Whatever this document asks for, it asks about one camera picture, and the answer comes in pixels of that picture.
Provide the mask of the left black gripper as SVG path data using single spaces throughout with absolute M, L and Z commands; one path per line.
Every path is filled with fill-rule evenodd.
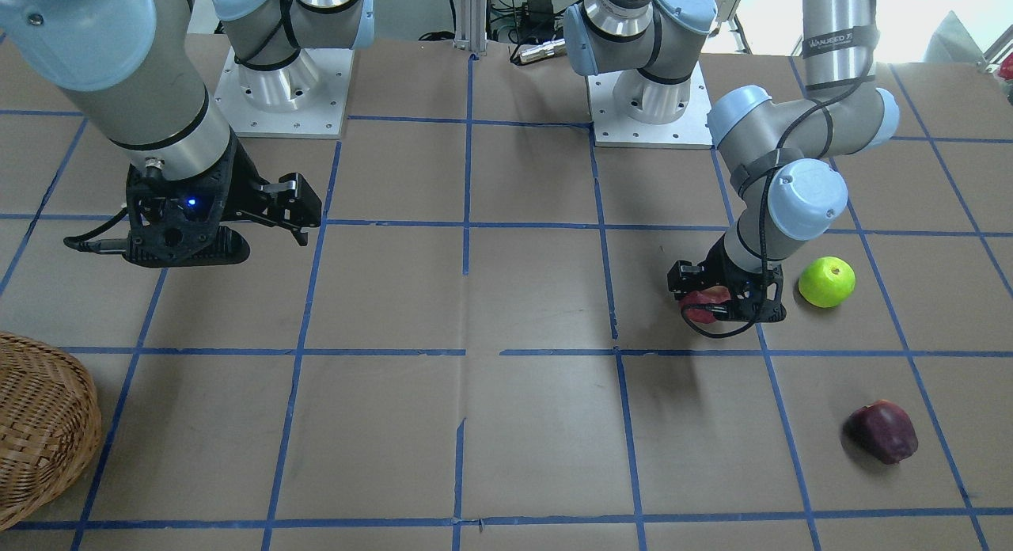
M 681 301 L 695 291 L 725 287 L 730 298 L 713 306 L 711 312 L 716 319 L 784 319 L 781 266 L 774 266 L 765 274 L 746 271 L 728 256 L 724 243 L 725 237 L 721 237 L 704 263 L 674 263 L 668 272 L 668 292 Z

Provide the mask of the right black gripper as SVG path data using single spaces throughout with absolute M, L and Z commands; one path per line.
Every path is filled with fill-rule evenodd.
M 311 216 L 322 215 L 322 202 L 300 173 L 286 173 L 268 183 L 236 136 L 207 171 L 183 180 L 166 180 L 134 166 L 127 175 L 131 222 L 164 222 L 184 216 L 189 222 L 248 220 L 289 230 L 301 247 L 309 244 Z

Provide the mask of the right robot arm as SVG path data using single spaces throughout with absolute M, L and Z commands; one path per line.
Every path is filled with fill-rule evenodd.
M 95 254 L 149 253 L 169 262 L 239 250 L 225 222 L 289 230 L 299 245 L 322 218 L 297 172 L 265 180 L 239 133 L 268 116 L 308 132 L 312 108 L 337 106 L 321 51 L 375 38 L 374 0 L 212 0 L 233 52 L 230 90 L 252 108 L 225 114 L 184 49 L 193 0 L 2 0 L 2 27 L 28 65 L 130 159 L 120 218 L 129 238 L 68 245 Z

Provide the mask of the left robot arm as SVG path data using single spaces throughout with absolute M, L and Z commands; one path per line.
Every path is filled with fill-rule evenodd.
M 861 153 L 897 133 L 897 99 L 875 84 L 877 0 L 802 0 L 802 7 L 804 97 L 776 103 L 747 85 L 707 115 L 746 207 L 702 262 L 679 261 L 668 273 L 689 324 L 783 320 L 781 263 L 820 237 L 849 199 L 826 158 Z M 569 63 L 582 76 L 617 72 L 614 97 L 626 114 L 668 122 L 690 96 L 717 11 L 715 0 L 579 0 L 563 17 Z

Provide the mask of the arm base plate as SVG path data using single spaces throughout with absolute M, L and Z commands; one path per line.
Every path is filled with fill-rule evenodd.
M 711 101 L 700 64 L 688 81 L 666 85 L 637 70 L 586 76 L 597 146 L 708 150 Z
M 253 70 L 228 55 L 212 100 L 239 137 L 340 139 L 355 53 L 303 49 L 288 66 Z

